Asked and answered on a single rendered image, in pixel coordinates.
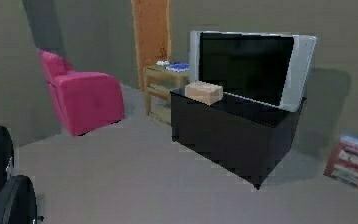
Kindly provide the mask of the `wooden room door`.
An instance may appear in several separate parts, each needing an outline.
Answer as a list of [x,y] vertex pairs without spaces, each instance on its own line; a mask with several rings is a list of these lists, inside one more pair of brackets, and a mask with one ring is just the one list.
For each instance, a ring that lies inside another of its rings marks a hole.
[[148,65],[171,58],[172,0],[131,0],[138,87],[144,90],[144,71]]

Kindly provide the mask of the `square wooden table with shelves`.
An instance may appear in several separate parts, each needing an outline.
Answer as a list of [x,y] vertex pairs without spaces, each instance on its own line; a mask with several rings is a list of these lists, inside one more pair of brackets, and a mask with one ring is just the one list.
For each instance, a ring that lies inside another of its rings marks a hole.
[[[188,84],[188,72],[174,72],[163,66],[149,65],[143,69],[144,103],[147,116],[167,125],[171,124],[170,91]],[[152,108],[152,98],[161,99],[164,104]]]

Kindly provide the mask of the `tan cardboard box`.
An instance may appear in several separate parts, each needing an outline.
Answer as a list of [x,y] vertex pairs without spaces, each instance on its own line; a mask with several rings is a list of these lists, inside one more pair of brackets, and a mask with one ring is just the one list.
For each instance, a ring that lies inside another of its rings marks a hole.
[[223,98],[223,87],[196,81],[185,86],[185,96],[206,105],[212,105]]

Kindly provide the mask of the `red bookshelf with books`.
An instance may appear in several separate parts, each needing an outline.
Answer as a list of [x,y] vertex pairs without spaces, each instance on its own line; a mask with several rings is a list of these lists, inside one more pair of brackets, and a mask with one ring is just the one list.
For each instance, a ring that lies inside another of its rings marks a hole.
[[330,154],[324,175],[358,189],[358,136],[340,136]]

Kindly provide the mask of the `grey television set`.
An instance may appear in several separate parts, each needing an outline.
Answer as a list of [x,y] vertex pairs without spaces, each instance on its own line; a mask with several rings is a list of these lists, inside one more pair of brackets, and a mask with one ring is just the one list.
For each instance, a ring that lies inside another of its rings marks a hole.
[[189,33],[189,78],[235,97],[289,112],[299,109],[317,44],[313,35]]

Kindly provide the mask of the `black television stand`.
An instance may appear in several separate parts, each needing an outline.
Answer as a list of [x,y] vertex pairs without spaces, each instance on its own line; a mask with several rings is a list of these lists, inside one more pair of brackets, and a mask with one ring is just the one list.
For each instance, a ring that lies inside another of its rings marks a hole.
[[224,95],[206,105],[172,90],[172,140],[260,188],[290,151],[301,112]]

